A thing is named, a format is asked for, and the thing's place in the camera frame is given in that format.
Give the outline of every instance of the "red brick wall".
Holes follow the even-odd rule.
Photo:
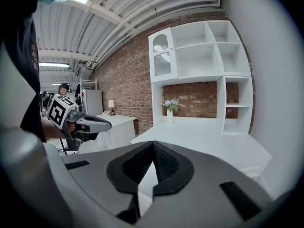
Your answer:
[[[238,84],[227,83],[227,102],[238,103]],[[163,100],[179,98],[183,107],[174,116],[217,117],[217,82],[201,82],[163,87]],[[238,117],[238,108],[232,107],[226,113],[228,118]]]
[[[91,76],[91,79],[97,78],[98,88],[103,91],[104,110],[109,109],[108,101],[114,100],[117,114],[138,118],[134,123],[137,134],[153,127],[148,36],[168,27],[203,20],[228,20],[228,17],[224,12],[206,12],[171,19],[137,35],[114,52]],[[212,94],[209,95],[216,96],[215,82],[209,84],[212,86],[212,90],[210,89]],[[209,102],[202,103],[203,96],[200,98],[199,95],[197,92],[196,97],[199,97],[197,100],[200,100],[201,103],[194,103],[201,104],[197,105],[199,112],[190,110],[188,113],[193,113],[193,117],[203,116],[203,114],[206,117],[215,117],[216,98],[209,98],[208,95]]]

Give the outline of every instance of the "vase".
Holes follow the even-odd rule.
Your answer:
[[[167,122],[173,124],[173,111],[167,110]]]

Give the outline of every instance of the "wall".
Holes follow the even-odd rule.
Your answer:
[[[103,91],[103,108],[115,101],[115,112],[137,117],[135,132],[153,127],[148,36],[167,27],[202,20],[227,20],[224,12],[191,14],[160,23],[132,38],[113,53],[90,77]]]
[[[276,0],[223,0],[249,52],[256,85],[251,135],[273,156],[259,182],[273,198],[298,180],[304,155],[302,38]]]
[[[227,83],[227,102],[238,103],[238,84]],[[163,87],[163,100],[179,98],[183,107],[174,116],[185,117],[217,117],[217,82],[200,82]],[[238,108],[227,109],[227,118],[237,118]]]

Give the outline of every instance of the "cabinet door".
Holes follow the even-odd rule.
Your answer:
[[[177,78],[177,66],[171,29],[149,36],[151,83]]]

